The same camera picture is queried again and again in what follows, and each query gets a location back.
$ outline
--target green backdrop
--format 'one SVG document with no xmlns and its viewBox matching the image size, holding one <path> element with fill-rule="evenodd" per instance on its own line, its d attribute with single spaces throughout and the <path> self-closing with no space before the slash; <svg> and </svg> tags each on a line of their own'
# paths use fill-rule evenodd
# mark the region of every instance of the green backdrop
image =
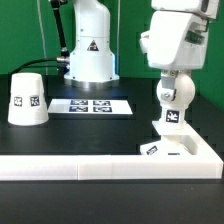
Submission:
<svg viewBox="0 0 224 224">
<path fill-rule="evenodd" d="M 118 0 L 100 0 L 111 12 L 111 50 L 116 53 Z M 53 12 L 48 0 L 40 0 L 47 57 L 57 57 L 60 46 Z M 139 48 L 141 32 L 149 28 L 153 10 L 150 0 L 121 0 L 119 75 L 155 78 L 160 71 L 147 65 Z M 197 90 L 224 110 L 224 12 L 223 1 L 218 21 L 210 25 L 206 63 L 193 72 Z M 69 50 L 74 48 L 75 21 L 72 2 L 61 7 L 61 16 Z M 25 62 L 44 58 L 38 20 L 37 0 L 2 1 L 0 8 L 0 74 L 7 74 Z"/>
</svg>

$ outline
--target white card with markers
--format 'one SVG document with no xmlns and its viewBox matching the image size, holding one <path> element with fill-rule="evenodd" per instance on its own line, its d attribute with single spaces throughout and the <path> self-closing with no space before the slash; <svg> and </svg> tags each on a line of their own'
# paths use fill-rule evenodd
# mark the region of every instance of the white card with markers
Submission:
<svg viewBox="0 0 224 224">
<path fill-rule="evenodd" d="M 127 100 L 53 99 L 48 113 L 131 115 Z"/>
</svg>

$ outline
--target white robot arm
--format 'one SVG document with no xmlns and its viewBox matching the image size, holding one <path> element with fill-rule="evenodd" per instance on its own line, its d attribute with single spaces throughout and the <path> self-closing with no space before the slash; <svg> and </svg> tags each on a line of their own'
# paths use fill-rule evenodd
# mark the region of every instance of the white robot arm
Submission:
<svg viewBox="0 0 224 224">
<path fill-rule="evenodd" d="M 84 88 L 116 85 L 119 77 L 115 74 L 115 56 L 110 50 L 109 10 L 97 0 L 72 1 L 76 38 L 75 49 L 69 55 L 70 69 L 64 76 L 65 83 Z M 67 3 L 67 0 L 50 2 L 54 12 L 57 12 L 59 6 Z"/>
<path fill-rule="evenodd" d="M 157 11 L 140 46 L 149 66 L 162 70 L 157 87 L 162 113 L 154 126 L 161 142 L 175 139 L 178 145 L 186 129 L 185 110 L 195 95 L 191 70 L 204 65 L 208 24 L 217 18 L 219 0 L 152 0 L 152 7 Z"/>
</svg>

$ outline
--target upside-down cup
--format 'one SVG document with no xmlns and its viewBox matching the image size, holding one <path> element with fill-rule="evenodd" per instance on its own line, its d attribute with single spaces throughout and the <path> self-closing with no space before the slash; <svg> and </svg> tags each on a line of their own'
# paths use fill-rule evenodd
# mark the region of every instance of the upside-down cup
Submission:
<svg viewBox="0 0 224 224">
<path fill-rule="evenodd" d="M 13 74 L 8 122 L 14 125 L 31 126 L 43 124 L 48 119 L 41 75 Z"/>
</svg>

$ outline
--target black table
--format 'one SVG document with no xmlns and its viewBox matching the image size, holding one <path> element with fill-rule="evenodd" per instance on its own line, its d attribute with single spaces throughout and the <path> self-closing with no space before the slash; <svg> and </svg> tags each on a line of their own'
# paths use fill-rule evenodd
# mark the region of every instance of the black table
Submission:
<svg viewBox="0 0 224 224">
<path fill-rule="evenodd" d="M 158 139 L 158 80 L 123 78 L 86 91 L 44 77 L 45 98 L 126 99 L 133 115 L 50 115 L 36 127 L 8 124 L 10 78 L 0 77 L 0 154 L 137 154 Z M 223 158 L 224 113 L 196 96 L 186 120 Z M 0 223 L 223 223 L 222 180 L 30 181 L 0 183 Z"/>
</svg>

